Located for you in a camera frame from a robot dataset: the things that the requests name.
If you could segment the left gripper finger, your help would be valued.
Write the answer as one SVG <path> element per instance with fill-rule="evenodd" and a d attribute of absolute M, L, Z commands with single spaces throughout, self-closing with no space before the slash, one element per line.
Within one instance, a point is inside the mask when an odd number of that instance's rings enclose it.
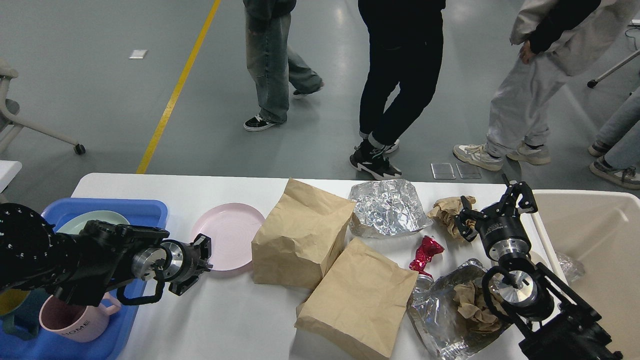
<path fill-rule="evenodd" d="M 195 285 L 198 281 L 202 272 L 196 272 L 193 274 L 182 274 L 179 275 L 175 273 L 169 276 L 169 291 L 176 296 L 182 296 L 187 292 L 193 285 Z"/>
<path fill-rule="evenodd" d="M 211 238 L 205 234 L 198 234 L 192 242 L 192 246 L 198 255 L 197 271 L 200 273 L 210 272 L 213 268 L 213 265 L 210 263 L 212 256 Z"/>

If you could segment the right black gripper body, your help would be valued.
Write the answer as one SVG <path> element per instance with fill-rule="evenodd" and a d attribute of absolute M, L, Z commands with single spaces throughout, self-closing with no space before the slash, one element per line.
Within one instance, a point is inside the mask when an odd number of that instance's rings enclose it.
<path fill-rule="evenodd" d="M 491 205 L 482 213 L 485 217 L 476 221 L 475 228 L 489 259 L 500 262 L 506 255 L 523 258 L 530 253 L 531 242 L 516 207 Z"/>

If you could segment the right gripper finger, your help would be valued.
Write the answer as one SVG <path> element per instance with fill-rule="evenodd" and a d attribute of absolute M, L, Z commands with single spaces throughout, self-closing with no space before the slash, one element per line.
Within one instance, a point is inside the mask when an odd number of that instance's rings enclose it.
<path fill-rule="evenodd" d="M 461 209 L 458 215 L 454 216 L 454 224 L 457 227 L 460 236 L 471 243 L 478 235 L 476 223 L 482 221 L 483 212 L 473 209 L 470 201 L 466 196 L 460 196 Z"/>
<path fill-rule="evenodd" d="M 521 215 L 538 212 L 537 201 L 528 183 L 509 180 L 505 173 L 501 174 L 506 191 L 494 204 L 494 215 Z"/>

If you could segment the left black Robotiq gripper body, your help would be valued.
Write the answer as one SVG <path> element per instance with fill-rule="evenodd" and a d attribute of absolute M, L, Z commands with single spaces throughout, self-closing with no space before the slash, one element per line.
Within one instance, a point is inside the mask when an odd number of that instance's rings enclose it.
<path fill-rule="evenodd" d="M 155 278 L 169 283 L 169 276 L 177 273 L 194 274 L 197 271 L 198 255 L 192 243 L 177 240 L 137 240 L 132 249 L 131 274 L 143 281 Z"/>

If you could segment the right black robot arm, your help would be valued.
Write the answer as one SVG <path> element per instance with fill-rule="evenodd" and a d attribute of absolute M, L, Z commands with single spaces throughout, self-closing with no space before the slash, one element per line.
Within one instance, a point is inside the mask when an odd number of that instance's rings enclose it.
<path fill-rule="evenodd" d="M 531 261 L 531 242 L 521 214 L 538 211 L 530 186 L 503 176 L 506 191 L 498 202 L 474 210 L 461 196 L 454 222 L 467 242 L 480 237 L 495 265 L 482 277 L 483 299 L 501 321 L 514 324 L 529 360 L 621 360 L 610 351 L 611 336 L 601 315 L 541 262 Z"/>

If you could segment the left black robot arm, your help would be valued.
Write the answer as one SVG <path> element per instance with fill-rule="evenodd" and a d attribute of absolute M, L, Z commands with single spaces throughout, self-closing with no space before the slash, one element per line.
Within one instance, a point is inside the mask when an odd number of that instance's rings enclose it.
<path fill-rule="evenodd" d="M 162 298 L 167 283 L 182 296 L 213 268 L 204 234 L 183 243 L 164 228 L 96 219 L 67 234 L 18 203 L 3 203 L 0 221 L 2 292 L 45 289 L 67 305 L 97 306 L 116 290 L 122 305 L 149 305 Z"/>

